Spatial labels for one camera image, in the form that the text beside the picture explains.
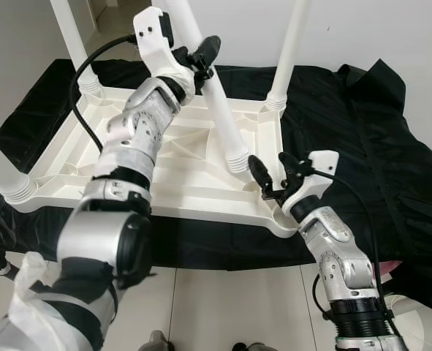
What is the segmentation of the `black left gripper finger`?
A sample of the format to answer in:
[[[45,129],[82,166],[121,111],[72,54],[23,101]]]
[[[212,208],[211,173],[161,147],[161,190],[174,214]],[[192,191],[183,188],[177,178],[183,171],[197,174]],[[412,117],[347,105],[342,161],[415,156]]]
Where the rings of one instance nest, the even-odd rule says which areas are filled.
[[[197,49],[190,53],[190,63],[213,63],[218,57],[220,46],[221,40],[215,34],[203,38]]]

